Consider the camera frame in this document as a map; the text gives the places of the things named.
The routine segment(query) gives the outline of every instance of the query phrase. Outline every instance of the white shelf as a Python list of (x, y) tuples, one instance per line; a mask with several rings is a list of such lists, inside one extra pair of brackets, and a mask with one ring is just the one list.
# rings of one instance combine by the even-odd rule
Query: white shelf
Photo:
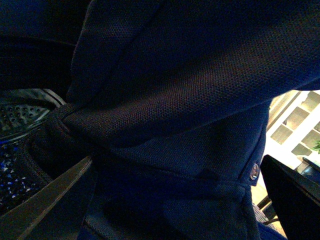
[(280, 125), (279, 128), (271, 135), (271, 138), (279, 144), (283, 144), (288, 137), (293, 133), (287, 126), (284, 124)]
[(301, 162), (298, 156), (320, 161), (320, 155), (311, 150), (320, 140), (320, 90), (289, 94), (290, 101), (280, 97), (273, 106), (266, 152), (294, 169)]
[(296, 156), (309, 156), (312, 154), (312, 151), (303, 142), (298, 143), (291, 152)]
[(316, 145), (315, 142), (318, 140), (320, 140), (320, 133), (312, 129), (301, 142), (311, 149)]
[(296, 130), (299, 125), (308, 117), (310, 113), (301, 107), (296, 107), (286, 119), (286, 126), (291, 130)]
[(301, 103), (301, 106), (305, 110), (312, 112), (319, 104), (320, 104), (320, 95), (314, 91), (311, 91), (309, 92), (306, 100)]

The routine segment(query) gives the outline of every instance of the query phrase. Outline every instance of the shelving unit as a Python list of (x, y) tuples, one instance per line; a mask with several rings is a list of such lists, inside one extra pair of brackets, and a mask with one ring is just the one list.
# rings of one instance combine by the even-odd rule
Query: shelving unit
[(270, 114), (267, 143), (279, 146), (274, 151), (281, 151), (282, 158), (308, 156), (320, 162), (320, 155), (311, 149), (320, 140), (320, 90), (288, 92), (272, 102)]

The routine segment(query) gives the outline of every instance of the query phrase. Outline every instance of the button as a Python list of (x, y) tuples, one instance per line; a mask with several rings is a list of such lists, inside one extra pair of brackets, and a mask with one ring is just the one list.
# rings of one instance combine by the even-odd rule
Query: button
[(251, 180), (256, 180), (258, 176), (259, 176), (259, 166), (258, 164), (255, 163), (251, 169), (250, 178)]

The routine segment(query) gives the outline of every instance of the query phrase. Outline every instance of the black object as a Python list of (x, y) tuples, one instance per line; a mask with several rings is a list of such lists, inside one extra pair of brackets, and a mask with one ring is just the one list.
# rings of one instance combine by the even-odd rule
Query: black object
[(320, 186), (269, 155), (261, 171), (288, 240), (320, 239)]
[(4, 240), (76, 240), (94, 194), (97, 174), (90, 157), (0, 218)]

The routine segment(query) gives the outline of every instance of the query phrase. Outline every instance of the dark fabric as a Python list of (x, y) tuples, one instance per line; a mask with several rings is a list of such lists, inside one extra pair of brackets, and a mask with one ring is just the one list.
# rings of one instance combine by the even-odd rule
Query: dark fabric
[(262, 223), (258, 223), (261, 240), (287, 240), (284, 236), (280, 235), (271, 228)]
[(0, 36), (0, 90), (50, 89), (66, 99), (74, 45)]
[(177, 195), (206, 189), (206, 181), (243, 185), (233, 200), (217, 189), (223, 200), (210, 192), (200, 200), (173, 194), (145, 205), (160, 194), (146, 192), (153, 183), (147, 178), (138, 199), (124, 185), (124, 201), (133, 204), (124, 207), (139, 213), (129, 220), (151, 221), (148, 206), (155, 204), (190, 239), (257, 240), (250, 172), (264, 151), (269, 104), (292, 89), (320, 89), (319, 24), (317, 1), (93, 0), (72, 60), (68, 104), (37, 133), (31, 155), (53, 178), (95, 153), (104, 155), (95, 161), (101, 168), (110, 156), (118, 160), (107, 168), (109, 183), (121, 181), (112, 172), (125, 162), (145, 168), (137, 178), (152, 168), (164, 192), (175, 188), (163, 171), (201, 183), (187, 182)]
[(90, 0), (2, 0), (0, 35), (75, 45)]

